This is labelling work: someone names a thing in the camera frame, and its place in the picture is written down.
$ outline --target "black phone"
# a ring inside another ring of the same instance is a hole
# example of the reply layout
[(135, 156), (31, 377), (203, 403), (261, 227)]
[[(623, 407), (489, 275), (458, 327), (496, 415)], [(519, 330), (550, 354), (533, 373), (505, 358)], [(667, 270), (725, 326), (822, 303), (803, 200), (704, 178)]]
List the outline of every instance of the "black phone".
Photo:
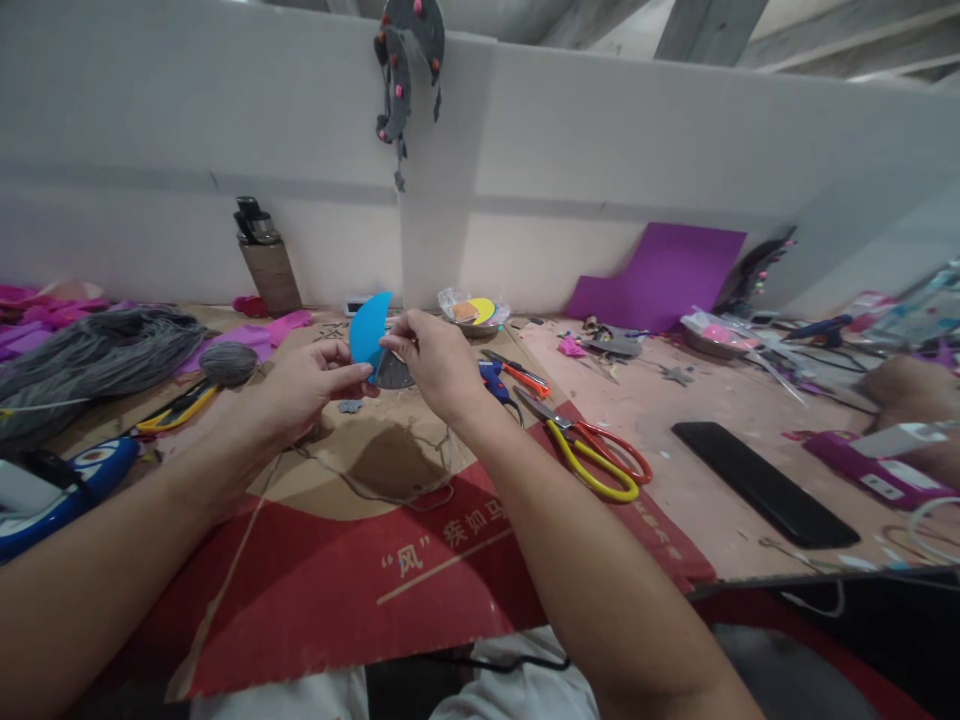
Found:
[(733, 433), (714, 422), (677, 423), (674, 434), (797, 547), (850, 547), (857, 532)]

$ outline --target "purple foam sheet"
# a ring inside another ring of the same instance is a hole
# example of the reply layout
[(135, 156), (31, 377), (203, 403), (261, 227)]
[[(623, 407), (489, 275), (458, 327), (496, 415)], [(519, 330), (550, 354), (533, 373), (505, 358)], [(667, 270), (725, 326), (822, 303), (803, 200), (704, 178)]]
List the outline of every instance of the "purple foam sheet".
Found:
[(690, 225), (647, 225), (623, 272), (581, 275), (568, 317), (664, 332), (696, 305), (710, 310), (737, 261), (747, 234)]

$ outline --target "white cloth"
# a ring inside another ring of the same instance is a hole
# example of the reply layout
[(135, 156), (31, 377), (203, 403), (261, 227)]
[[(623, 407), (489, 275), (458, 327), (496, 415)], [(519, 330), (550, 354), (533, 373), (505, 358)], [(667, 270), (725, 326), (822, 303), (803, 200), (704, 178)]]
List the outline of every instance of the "white cloth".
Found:
[(190, 720), (369, 720), (367, 677), (363, 668), (331, 670), (321, 675), (274, 683), (229, 695), (196, 698)]
[[(518, 655), (563, 662), (566, 654), (549, 627), (474, 645), (471, 657), (497, 664)], [(292, 682), (263, 685), (230, 695), (197, 698), (191, 720), (369, 720), (363, 668), (334, 670)], [(502, 675), (480, 670), (476, 679), (437, 707), (431, 720), (597, 720), (597, 704), (583, 673), (572, 665), (559, 672), (524, 663)]]
[[(561, 663), (566, 658), (547, 626), (478, 642), (474, 660), (509, 664), (518, 655)], [(597, 702), (587, 679), (575, 666), (564, 671), (524, 663), (515, 672), (480, 670), (476, 679), (437, 706), (430, 720), (598, 720)]]

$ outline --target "red cardboard sheet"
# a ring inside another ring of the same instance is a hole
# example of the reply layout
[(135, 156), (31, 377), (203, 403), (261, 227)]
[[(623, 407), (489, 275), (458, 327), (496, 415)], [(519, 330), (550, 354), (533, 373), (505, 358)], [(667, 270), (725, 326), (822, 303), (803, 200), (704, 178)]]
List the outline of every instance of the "red cardboard sheet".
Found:
[[(580, 418), (569, 402), (559, 411)], [(542, 424), (528, 432), (554, 451)], [(486, 472), (474, 463), (452, 483), (453, 499), (439, 509), (357, 521), (250, 496), (171, 584), (135, 642), (168, 652), (192, 646), (171, 684), (171, 697), (184, 698), (545, 624)], [(608, 507), (682, 591), (715, 579), (645, 494)]]

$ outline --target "yellow-handled scissors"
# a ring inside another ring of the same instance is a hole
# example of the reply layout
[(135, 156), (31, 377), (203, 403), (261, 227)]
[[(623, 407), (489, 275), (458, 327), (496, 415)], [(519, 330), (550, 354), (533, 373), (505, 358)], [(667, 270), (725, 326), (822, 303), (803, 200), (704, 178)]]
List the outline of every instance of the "yellow-handled scissors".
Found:
[[(646, 485), (653, 480), (653, 472), (650, 465), (644, 459), (633, 445), (612, 432), (599, 428), (590, 423), (578, 420), (568, 420), (556, 411), (534, 398), (524, 389), (517, 389), (517, 395), (530, 406), (530, 408), (540, 415), (546, 423), (547, 430), (553, 436), (564, 459), (573, 470), (574, 474), (580, 478), (587, 486), (598, 495), (613, 500), (615, 502), (628, 503), (633, 502), (640, 495), (639, 485)], [(576, 431), (584, 442), (571, 437), (571, 432)], [(614, 456), (605, 446), (603, 438), (619, 445), (626, 451), (630, 457), (637, 461), (640, 472), (627, 467), (616, 456)], [(585, 467), (577, 460), (573, 451), (576, 450), (584, 457), (589, 458), (597, 465), (602, 467), (623, 487), (622, 490), (615, 490), (607, 487), (602, 482), (591, 475)]]
[(136, 432), (143, 435), (156, 435), (180, 427), (196, 415), (200, 408), (214, 396), (217, 387), (216, 383), (206, 379), (201, 380), (169, 405), (160, 408), (143, 422), (137, 423)]

